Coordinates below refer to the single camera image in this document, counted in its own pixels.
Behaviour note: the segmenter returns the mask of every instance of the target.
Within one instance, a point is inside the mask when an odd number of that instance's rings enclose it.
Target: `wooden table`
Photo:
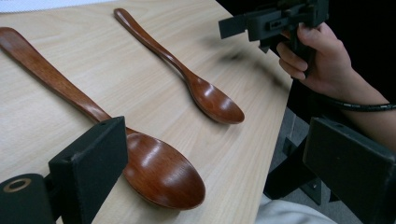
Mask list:
[[[182,76],[115,20],[116,7],[229,95],[244,122],[224,125],[204,115]],[[221,40],[218,21],[229,17],[215,0],[120,0],[0,15],[1,26],[19,31],[107,113],[175,147],[205,182],[204,202],[176,211],[141,199],[121,175],[94,223],[254,222],[291,79],[273,52],[262,53],[246,35]],[[0,68],[0,182],[45,176],[48,161],[93,122],[4,52]]]

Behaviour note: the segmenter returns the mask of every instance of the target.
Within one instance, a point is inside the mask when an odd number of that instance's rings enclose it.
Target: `spoon bowl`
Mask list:
[[[151,37],[125,9],[114,9],[114,15],[129,33],[180,72],[190,89],[195,103],[210,118],[217,122],[228,124],[237,124],[245,119],[244,113],[232,99],[214,85],[196,76],[173,54]]]
[[[95,122],[111,119],[14,29],[0,27],[0,47]],[[204,182],[180,152],[159,139],[130,128],[126,128],[126,134],[128,164],[123,174],[143,198],[178,210],[192,209],[202,203]]]

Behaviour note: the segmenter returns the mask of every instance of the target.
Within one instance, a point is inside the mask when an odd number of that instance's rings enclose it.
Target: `brown spoon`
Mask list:
[[[114,14],[123,27],[147,48],[171,63],[185,78],[195,103],[210,118],[217,122],[236,124],[245,119],[245,115],[236,103],[221,90],[196,76],[167,49],[152,38],[123,8],[114,9]]]
[[[99,122],[110,116],[53,67],[12,28],[0,28],[0,47],[45,85]],[[123,174],[145,199],[160,206],[192,209],[205,198],[205,185],[191,163],[165,142],[126,128],[128,164]]]

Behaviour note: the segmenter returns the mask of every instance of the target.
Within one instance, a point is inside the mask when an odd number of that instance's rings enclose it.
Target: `bolt hole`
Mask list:
[[[14,181],[11,181],[10,183],[8,183],[4,188],[3,191],[5,193],[13,193],[13,192],[17,192],[21,189],[26,188],[27,186],[30,185],[30,183],[32,182],[32,179],[30,178],[21,178],[21,179],[16,179]]]

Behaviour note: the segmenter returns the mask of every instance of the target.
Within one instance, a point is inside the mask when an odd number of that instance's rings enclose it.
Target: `hand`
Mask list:
[[[276,47],[280,66],[312,91],[346,100],[344,96],[354,84],[359,83],[361,76],[352,68],[344,44],[326,23],[315,29],[301,24],[297,36],[304,45],[315,50],[309,62],[307,78],[304,72],[307,71],[308,63],[295,55],[284,42]]]

